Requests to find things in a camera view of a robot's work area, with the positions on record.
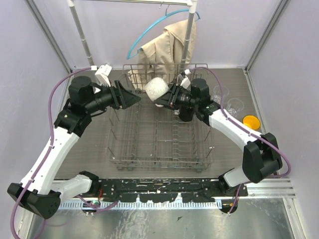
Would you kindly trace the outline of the cream speckled ceramic mug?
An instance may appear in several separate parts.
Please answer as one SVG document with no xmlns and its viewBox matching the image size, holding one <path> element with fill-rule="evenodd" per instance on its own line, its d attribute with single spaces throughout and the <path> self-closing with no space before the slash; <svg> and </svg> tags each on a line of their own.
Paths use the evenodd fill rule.
<svg viewBox="0 0 319 239">
<path fill-rule="evenodd" d="M 164 79 L 155 77 L 145 85 L 145 91 L 149 99 L 155 103 L 155 100 L 169 91 L 169 87 Z"/>
</svg>

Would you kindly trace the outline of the black mug cream inside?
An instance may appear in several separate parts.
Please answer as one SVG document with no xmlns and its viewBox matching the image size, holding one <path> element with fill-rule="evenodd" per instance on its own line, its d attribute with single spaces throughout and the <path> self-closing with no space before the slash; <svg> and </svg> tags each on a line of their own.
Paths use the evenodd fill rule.
<svg viewBox="0 0 319 239">
<path fill-rule="evenodd" d="M 194 109 L 191 107 L 182 106 L 179 109 L 179 118 L 183 122 L 192 121 L 194 116 Z"/>
</svg>

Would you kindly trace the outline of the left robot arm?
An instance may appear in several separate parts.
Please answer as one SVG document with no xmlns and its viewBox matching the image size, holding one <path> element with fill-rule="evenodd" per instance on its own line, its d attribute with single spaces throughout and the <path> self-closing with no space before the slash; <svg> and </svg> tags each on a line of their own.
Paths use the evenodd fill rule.
<svg viewBox="0 0 319 239">
<path fill-rule="evenodd" d="M 118 80 L 114 86 L 100 86 L 87 76 L 75 77 L 68 91 L 69 99 L 54 122 L 47 148 L 21 182 L 11 183 L 7 190 L 20 207 L 46 220 L 56 213 L 62 202 L 80 194 L 95 197 L 100 191 L 99 177 L 87 171 L 53 186 L 65 157 L 92 118 L 106 112 L 108 107 L 124 110 L 141 100 Z"/>
</svg>

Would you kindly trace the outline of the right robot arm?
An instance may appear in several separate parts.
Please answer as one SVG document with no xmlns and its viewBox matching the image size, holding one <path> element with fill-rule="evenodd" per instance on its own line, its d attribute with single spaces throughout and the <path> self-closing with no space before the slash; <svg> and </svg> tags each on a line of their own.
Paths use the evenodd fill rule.
<svg viewBox="0 0 319 239">
<path fill-rule="evenodd" d="M 220 104 L 211 99 L 204 79 L 190 81 L 184 78 L 180 84 L 169 86 L 162 78 L 156 77 L 147 83 L 146 93 L 156 106 L 178 111 L 179 118 L 185 122 L 196 116 L 242 150 L 242 165 L 218 177 L 218 189 L 222 195 L 232 195 L 236 186 L 248 181 L 259 183 L 282 168 L 275 136 L 250 129 L 224 112 Z"/>
</svg>

